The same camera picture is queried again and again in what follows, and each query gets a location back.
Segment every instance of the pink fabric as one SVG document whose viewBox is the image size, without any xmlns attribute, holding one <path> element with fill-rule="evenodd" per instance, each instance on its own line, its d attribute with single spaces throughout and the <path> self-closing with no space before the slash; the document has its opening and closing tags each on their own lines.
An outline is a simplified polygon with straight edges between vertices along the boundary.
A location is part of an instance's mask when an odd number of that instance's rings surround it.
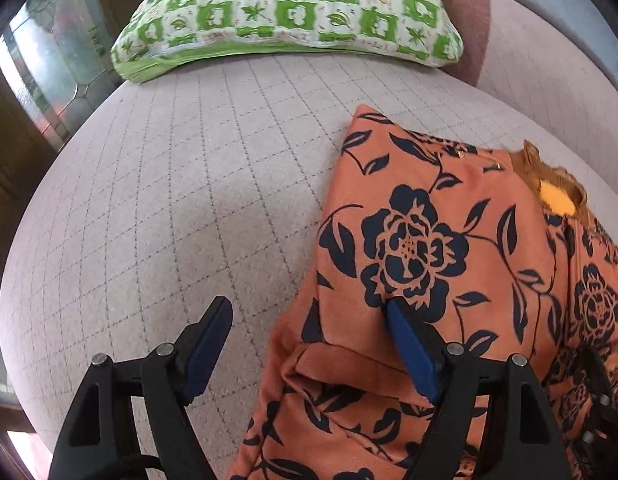
<svg viewBox="0 0 618 480">
<path fill-rule="evenodd" d="M 616 89 L 536 14 L 513 0 L 491 3 L 489 41 L 476 86 L 562 140 L 618 193 Z"/>
</svg>

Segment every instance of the floral shirt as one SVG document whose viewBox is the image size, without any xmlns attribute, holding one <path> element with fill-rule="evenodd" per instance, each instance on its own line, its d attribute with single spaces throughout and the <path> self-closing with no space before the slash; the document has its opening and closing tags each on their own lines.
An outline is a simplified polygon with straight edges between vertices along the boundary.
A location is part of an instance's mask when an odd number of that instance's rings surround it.
<svg viewBox="0 0 618 480">
<path fill-rule="evenodd" d="M 435 410 L 387 331 L 392 296 L 473 355 L 524 354 L 578 478 L 570 444 L 592 402 L 579 346 L 601 355 L 618 405 L 618 248 L 592 223 L 545 211 L 507 152 L 358 107 L 231 480 L 402 479 Z M 472 474 L 487 403 L 477 399 L 457 478 Z"/>
</svg>

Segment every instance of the silver bolt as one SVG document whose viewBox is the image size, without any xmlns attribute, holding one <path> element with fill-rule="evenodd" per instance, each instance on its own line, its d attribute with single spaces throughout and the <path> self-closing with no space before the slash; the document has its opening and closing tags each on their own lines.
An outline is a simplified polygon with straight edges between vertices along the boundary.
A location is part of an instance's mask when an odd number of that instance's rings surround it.
<svg viewBox="0 0 618 480">
<path fill-rule="evenodd" d="M 512 363 L 522 368 L 527 364 L 527 358 L 523 354 L 513 354 Z"/>
<path fill-rule="evenodd" d="M 108 355 L 106 355 L 103 352 L 98 352 L 97 354 L 95 354 L 92 358 L 91 358 L 91 364 L 94 366 L 100 366 L 102 364 L 104 364 L 104 362 L 106 361 L 106 358 L 108 357 Z"/>
<path fill-rule="evenodd" d="M 170 355 L 171 352 L 173 352 L 173 345 L 171 343 L 160 343 L 156 349 L 155 349 L 156 354 L 158 355 Z"/>
<path fill-rule="evenodd" d="M 465 349 L 460 343 L 449 343 L 447 345 L 447 352 L 452 355 L 462 355 Z"/>
</svg>

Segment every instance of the green and white pillow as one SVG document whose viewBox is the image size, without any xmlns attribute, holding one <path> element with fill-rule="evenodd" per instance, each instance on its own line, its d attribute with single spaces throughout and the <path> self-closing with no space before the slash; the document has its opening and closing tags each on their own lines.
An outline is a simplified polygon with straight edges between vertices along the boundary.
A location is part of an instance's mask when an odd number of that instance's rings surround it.
<svg viewBox="0 0 618 480">
<path fill-rule="evenodd" d="M 441 0 L 145 0 L 111 54 L 143 82 L 196 59 L 332 49 L 442 66 L 463 43 Z"/>
</svg>

